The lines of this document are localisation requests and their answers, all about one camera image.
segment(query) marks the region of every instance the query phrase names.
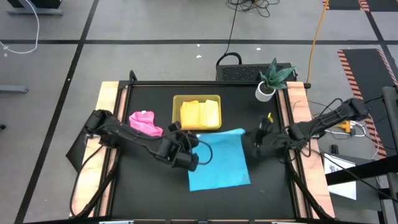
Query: white paper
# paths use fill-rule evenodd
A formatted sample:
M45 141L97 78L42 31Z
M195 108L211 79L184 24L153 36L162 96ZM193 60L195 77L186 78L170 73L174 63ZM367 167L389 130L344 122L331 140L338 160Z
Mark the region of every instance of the white paper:
M341 167L344 168L350 168L354 167L355 163L346 161L344 159L340 159L328 154L324 154L325 157L329 158L333 162L339 164ZM325 170L325 174L329 174L331 172L336 172L339 170L342 170L342 168L338 167L336 164L330 162L328 159L323 159L323 166ZM328 186L329 192L333 194L337 194L346 198L350 198L353 200L356 200L356 182L348 182L348 183L343 183L343 184L336 184L336 185L331 185Z

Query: concrete floor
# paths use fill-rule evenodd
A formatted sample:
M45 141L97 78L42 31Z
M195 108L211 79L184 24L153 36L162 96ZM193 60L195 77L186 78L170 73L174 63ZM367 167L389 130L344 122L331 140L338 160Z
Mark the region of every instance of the concrete floor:
M93 0L64 0L64 16L40 16L40 40L79 40ZM9 16L0 2L0 40L32 40L35 19ZM256 11L238 12L233 39L312 40L322 12L322 1L281 1L271 6L270 18ZM69 197L76 172L65 154L96 104L103 81L125 80L133 69L139 80L214 80L215 63L226 44L202 44L200 40L228 39L233 10L224 0L99 0L88 40L198 40L194 44L117 45L85 44L55 129L49 152L35 188L25 222L67 218ZM385 40L398 40L398 12L373 13ZM321 40L377 40L363 11L327 11ZM33 45L12 44L29 50ZM0 83L27 85L26 95L0 95L0 222L14 223L37 156L42 148L58 97L76 52L76 44L40 44L27 55L0 56ZM313 88L308 98L323 104L340 97L351 98L339 49L378 48L379 45L318 45L312 67ZM389 45L398 60L398 45ZM305 81L310 45L233 44L244 63L278 62L296 65L298 79ZM223 64L236 64L226 58ZM323 108L310 104L312 113ZM366 138L320 140L321 148L337 144L342 154L369 159L374 146ZM378 222L374 211L346 213L335 205L336 216L356 222Z

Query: pink cloth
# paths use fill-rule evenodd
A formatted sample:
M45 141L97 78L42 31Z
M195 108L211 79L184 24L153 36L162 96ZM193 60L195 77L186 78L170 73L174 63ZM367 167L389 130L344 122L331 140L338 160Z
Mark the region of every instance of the pink cloth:
M163 129L154 124L155 113L153 111L136 111L130 117L130 127L149 136L161 136Z

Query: wooden frame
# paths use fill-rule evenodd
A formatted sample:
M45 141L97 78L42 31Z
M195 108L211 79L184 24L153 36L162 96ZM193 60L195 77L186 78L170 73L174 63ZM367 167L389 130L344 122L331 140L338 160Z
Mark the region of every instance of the wooden frame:
M118 94L119 82L103 82L101 85L101 90L99 91L98 101L96 105L96 110L103 109L113 111L116 104L116 96ZM288 94L290 98L290 107L293 108L293 119L294 122L309 121L312 119L310 108L308 106L307 96L305 94L304 86L302 82L288 82ZM116 114L118 120L122 119L124 105L127 95L127 88L122 89L122 94L119 102L119 110ZM287 105L284 98L284 92L279 92L282 116L284 117L285 125L289 124L289 117L287 111ZM86 152L83 161L92 153L100 147L98 144L99 138L89 139L87 142ZM318 144L316 140L311 142L312 149L318 151ZM89 161L83 171L80 174L80 178L76 185L75 194L72 201L72 209L75 213L80 212L84 206L90 201L92 195L96 192L101 178L101 172L104 166L106 149L102 149L97 155L95 155L91 161ZM112 167L113 158L115 155L115 150L112 149L111 156L108 164L108 171ZM311 157L305 157L300 155L302 159L302 165L305 175L305 180L307 182L307 187L312 195L315 197L317 202L326 211L327 214L334 217L333 206L330 200L330 194L328 191L328 186L326 182L326 177L323 171L322 159L318 154L313 153ZM294 161L294 167L297 168L297 163ZM103 194L101 201L101 208L99 210L99 215L106 215L106 210L109 202L109 189L107 189ZM297 193L297 203L299 208L299 215L302 218L308 218L305 208L305 202L300 189L296 186ZM317 215L312 210L311 211L314 218Z

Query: yellow tray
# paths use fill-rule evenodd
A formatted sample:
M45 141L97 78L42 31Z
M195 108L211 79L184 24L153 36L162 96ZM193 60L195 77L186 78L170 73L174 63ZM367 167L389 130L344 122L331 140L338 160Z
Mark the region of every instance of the yellow tray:
M183 102L197 100L199 103L204 103L206 100L213 100L218 103L218 118L220 121L220 125L218 127L206 128L206 127L198 127L195 130L218 130L221 127L221 97L219 95L175 95L173 97L173 116L172 122L179 121L180 119L180 107Z

